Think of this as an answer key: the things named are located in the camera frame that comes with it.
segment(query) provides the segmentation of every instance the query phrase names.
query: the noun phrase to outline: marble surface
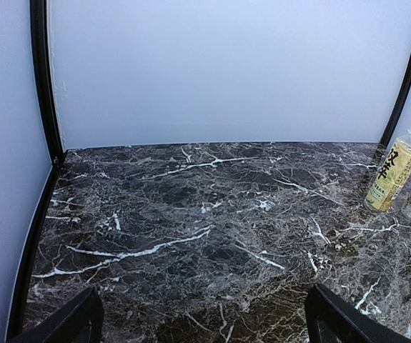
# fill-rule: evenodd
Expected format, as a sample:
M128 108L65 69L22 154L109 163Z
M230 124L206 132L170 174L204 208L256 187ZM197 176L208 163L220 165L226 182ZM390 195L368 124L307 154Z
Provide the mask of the marble surface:
M411 224L362 205L375 144L69 151L25 329L98 290L105 342L308 342L321 282L411 338Z

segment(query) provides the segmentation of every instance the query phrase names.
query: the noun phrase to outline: yellow label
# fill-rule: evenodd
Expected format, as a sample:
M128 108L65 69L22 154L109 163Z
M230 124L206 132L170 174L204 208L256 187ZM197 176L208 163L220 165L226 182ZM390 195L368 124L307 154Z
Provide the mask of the yellow label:
M367 193L367 202L380 211L387 211L410 175L411 151L404 146L402 141L396 139Z

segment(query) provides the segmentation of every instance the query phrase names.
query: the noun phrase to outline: black pole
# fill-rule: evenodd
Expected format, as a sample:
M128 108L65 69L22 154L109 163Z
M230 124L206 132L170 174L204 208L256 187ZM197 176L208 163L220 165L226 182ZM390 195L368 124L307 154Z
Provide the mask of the black pole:
M404 109L405 101L407 100L410 86L411 86L411 53L410 53L410 58L408 60L407 69L405 70L404 80L402 81L402 85L399 90L399 95L397 96L396 103L394 105L394 109L392 110L390 120L388 121L388 124L386 125L385 131L383 132L382 138L380 140L380 144L382 144L385 148L390 143L392 134L394 134L394 130L396 129L397 122L399 121L402 110Z
M31 0L31 43L32 59L34 62L36 92L46 143L52 164L62 160L62 149L59 126L57 123L56 109L54 106L53 86L51 82L51 69L49 65L48 48L48 21L46 0Z

